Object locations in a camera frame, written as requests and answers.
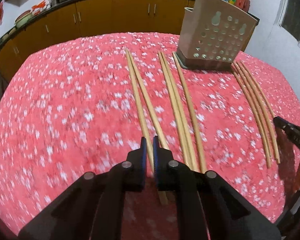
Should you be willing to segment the barred window right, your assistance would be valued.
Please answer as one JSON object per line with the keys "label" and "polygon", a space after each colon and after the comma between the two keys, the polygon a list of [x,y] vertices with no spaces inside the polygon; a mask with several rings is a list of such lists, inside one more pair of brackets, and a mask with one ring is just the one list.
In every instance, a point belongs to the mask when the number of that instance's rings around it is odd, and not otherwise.
{"label": "barred window right", "polygon": [[280,26],[297,40],[300,47],[300,0],[285,0]]}

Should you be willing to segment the green bowl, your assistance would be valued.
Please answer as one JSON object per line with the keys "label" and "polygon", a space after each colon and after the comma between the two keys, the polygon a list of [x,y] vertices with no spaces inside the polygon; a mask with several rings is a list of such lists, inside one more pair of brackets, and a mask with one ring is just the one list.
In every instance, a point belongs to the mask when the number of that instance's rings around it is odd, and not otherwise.
{"label": "green bowl", "polygon": [[23,26],[29,19],[32,18],[31,10],[27,10],[23,12],[20,16],[18,16],[15,20],[15,27],[20,28]]}

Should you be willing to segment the lower wooden kitchen cabinets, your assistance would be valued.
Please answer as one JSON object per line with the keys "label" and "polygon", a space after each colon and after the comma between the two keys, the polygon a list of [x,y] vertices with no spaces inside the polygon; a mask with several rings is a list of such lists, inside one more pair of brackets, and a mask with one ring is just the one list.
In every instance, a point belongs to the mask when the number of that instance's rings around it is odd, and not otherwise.
{"label": "lower wooden kitchen cabinets", "polygon": [[194,0],[83,0],[16,31],[0,49],[0,74],[6,81],[33,53],[54,44],[109,33],[180,34],[185,7]]}

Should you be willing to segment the red floral tablecloth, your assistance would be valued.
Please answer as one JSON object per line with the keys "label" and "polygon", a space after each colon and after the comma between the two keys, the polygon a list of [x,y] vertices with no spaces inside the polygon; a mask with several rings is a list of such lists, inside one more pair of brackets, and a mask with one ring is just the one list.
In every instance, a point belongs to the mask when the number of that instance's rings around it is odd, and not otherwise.
{"label": "red floral tablecloth", "polygon": [[[0,100],[0,219],[18,233],[85,172],[109,171],[140,146],[130,51],[169,149],[183,155],[158,52],[175,79],[177,35],[123,33],[78,38],[30,55]],[[269,220],[290,193],[300,151],[266,166],[254,115],[231,73],[183,72],[207,168]]]}

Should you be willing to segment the beige perforated utensil holder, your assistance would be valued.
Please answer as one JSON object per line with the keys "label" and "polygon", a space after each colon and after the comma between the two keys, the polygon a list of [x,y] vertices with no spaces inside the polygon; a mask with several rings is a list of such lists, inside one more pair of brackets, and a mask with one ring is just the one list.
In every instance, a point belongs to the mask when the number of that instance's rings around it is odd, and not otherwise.
{"label": "beige perforated utensil holder", "polygon": [[185,8],[176,56],[184,69],[228,72],[250,40],[257,19],[223,0]]}

